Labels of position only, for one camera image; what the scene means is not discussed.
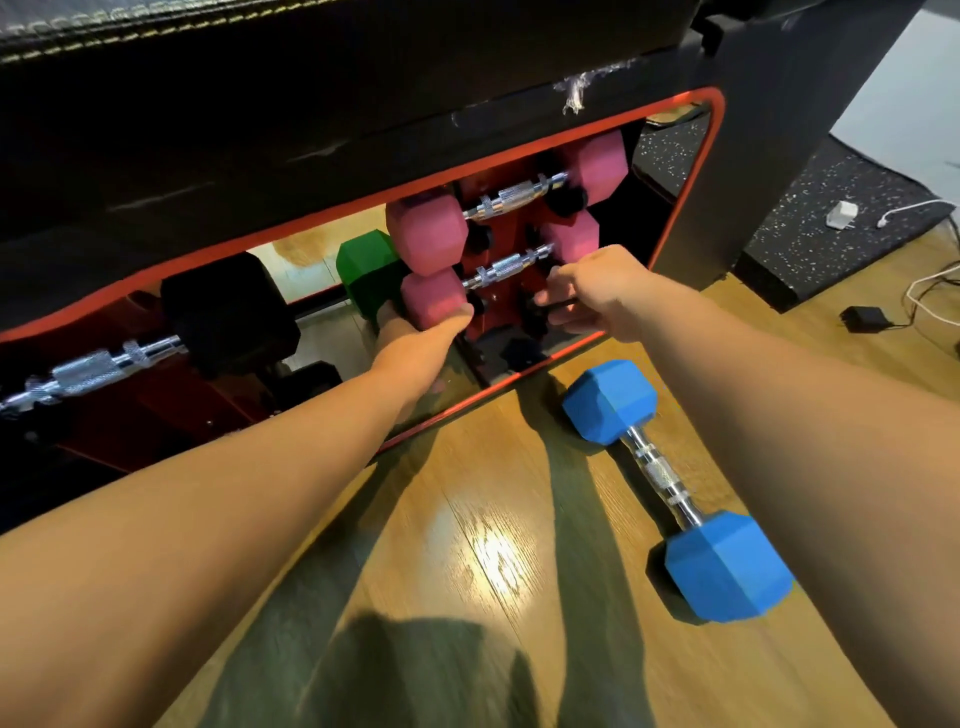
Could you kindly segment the person's left hand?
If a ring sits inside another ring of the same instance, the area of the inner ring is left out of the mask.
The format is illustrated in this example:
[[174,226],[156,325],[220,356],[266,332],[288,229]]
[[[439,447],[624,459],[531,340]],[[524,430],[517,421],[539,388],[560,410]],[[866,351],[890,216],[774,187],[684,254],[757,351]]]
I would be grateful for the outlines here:
[[402,317],[392,302],[384,303],[377,319],[377,347],[370,371],[385,392],[394,423],[399,424],[437,381],[447,355],[425,356],[422,331]]

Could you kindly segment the person's right hand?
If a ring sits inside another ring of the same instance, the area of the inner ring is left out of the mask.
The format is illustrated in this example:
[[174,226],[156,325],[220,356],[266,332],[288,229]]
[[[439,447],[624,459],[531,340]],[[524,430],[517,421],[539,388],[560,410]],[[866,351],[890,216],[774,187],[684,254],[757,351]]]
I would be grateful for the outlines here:
[[624,247],[614,245],[555,267],[546,278],[546,288],[568,285],[576,289],[580,302],[544,310],[550,325],[570,334],[599,332],[623,343],[640,343],[645,324],[652,320],[673,283],[650,272]]

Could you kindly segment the small pink hex dumbbell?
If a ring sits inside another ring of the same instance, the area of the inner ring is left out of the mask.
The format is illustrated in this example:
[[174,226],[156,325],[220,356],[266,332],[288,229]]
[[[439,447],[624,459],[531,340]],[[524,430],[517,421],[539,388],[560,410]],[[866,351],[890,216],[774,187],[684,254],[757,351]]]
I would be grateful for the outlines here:
[[578,212],[569,222],[528,224],[526,232],[533,235],[534,248],[481,265],[472,276],[460,277],[453,268],[405,276],[400,294],[410,320],[422,331],[432,328],[461,310],[471,292],[499,285],[540,261],[569,264],[599,249],[600,225],[587,210]]

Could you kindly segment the person's left forearm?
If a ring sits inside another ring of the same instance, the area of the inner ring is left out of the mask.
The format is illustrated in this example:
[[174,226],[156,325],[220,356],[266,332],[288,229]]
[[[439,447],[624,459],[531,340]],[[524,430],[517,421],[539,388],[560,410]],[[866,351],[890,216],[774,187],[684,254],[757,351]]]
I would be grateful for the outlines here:
[[150,728],[397,416],[371,370],[0,537],[0,728]]

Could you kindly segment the person's right forearm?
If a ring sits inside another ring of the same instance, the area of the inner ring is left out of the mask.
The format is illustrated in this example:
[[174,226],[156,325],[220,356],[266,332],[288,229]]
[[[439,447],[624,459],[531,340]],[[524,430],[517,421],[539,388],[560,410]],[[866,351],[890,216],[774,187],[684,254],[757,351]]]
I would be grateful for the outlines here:
[[895,724],[960,728],[960,405],[656,280],[641,342]]

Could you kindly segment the green hex dumbbell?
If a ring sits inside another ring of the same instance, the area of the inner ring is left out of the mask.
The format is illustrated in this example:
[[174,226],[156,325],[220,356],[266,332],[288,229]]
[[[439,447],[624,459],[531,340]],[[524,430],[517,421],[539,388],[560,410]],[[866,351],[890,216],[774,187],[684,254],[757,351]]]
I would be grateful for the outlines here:
[[387,302],[399,304],[402,281],[412,272],[395,250],[390,235],[373,229],[342,242],[335,267],[346,295],[379,333],[378,311]]

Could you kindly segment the large pink hex dumbbell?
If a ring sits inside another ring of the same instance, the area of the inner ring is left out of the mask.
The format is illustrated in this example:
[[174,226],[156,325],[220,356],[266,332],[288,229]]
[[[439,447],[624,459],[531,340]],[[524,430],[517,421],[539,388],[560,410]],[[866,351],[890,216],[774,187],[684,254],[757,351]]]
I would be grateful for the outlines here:
[[610,130],[392,201],[388,234],[412,272],[433,274],[490,246],[494,219],[530,206],[569,218],[612,197],[628,172],[623,132]]

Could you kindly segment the black hex dumbbell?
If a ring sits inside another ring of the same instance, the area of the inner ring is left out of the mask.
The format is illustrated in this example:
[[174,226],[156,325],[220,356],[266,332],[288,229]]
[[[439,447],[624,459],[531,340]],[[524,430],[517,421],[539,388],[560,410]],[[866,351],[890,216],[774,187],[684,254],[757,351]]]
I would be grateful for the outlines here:
[[117,351],[100,347],[30,377],[0,396],[0,418],[90,394],[179,355],[207,380],[256,373],[293,356],[301,340],[279,286],[249,252],[164,278],[159,306],[171,335],[127,338]]

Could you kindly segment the black speckled rubber mat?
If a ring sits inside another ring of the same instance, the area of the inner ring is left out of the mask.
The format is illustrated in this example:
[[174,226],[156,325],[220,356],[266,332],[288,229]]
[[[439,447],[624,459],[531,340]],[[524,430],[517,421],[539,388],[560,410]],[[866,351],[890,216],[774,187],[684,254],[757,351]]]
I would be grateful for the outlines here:
[[[928,189],[889,171],[797,115],[713,115],[624,131],[652,206],[644,244],[655,273],[703,290],[734,274],[777,312],[934,230],[950,215]],[[858,204],[853,226],[825,225],[839,201]]]

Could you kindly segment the black red-trimmed bench dumbbell rack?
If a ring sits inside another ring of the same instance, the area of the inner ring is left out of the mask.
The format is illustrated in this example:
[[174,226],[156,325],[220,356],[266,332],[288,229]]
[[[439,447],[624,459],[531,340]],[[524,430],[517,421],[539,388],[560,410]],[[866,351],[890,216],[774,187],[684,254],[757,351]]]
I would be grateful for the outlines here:
[[[388,204],[575,140],[700,110],[708,143],[731,114],[828,133],[924,3],[0,0],[0,397],[171,335],[162,281],[240,253],[301,332],[349,299],[339,247],[390,236]],[[628,176],[586,211],[599,246],[653,268],[625,145]],[[489,246],[436,273],[473,275],[536,247],[528,225],[573,216],[497,217]],[[549,263],[468,293],[456,351],[479,390],[395,426],[378,455],[594,339],[534,313]],[[206,379],[180,354],[0,418],[0,534],[338,383],[327,362],[282,360]]]

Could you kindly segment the black power adapter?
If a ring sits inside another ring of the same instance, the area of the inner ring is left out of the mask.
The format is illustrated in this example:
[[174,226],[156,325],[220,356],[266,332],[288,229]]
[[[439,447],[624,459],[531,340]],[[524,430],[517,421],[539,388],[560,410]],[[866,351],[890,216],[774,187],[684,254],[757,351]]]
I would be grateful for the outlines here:
[[881,334],[896,327],[877,306],[851,305],[838,318],[849,334]]

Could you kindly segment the blue hex dumbbell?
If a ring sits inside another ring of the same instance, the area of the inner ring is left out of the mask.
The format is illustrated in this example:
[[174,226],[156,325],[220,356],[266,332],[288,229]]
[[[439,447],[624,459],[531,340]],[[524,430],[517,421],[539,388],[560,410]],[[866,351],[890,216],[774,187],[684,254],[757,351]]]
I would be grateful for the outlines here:
[[705,514],[644,432],[657,414],[658,392],[633,361],[585,370],[566,390],[562,408],[583,440],[622,443],[672,514],[679,532],[665,541],[665,569],[697,618],[747,621],[790,595],[794,576],[759,524],[730,511]]

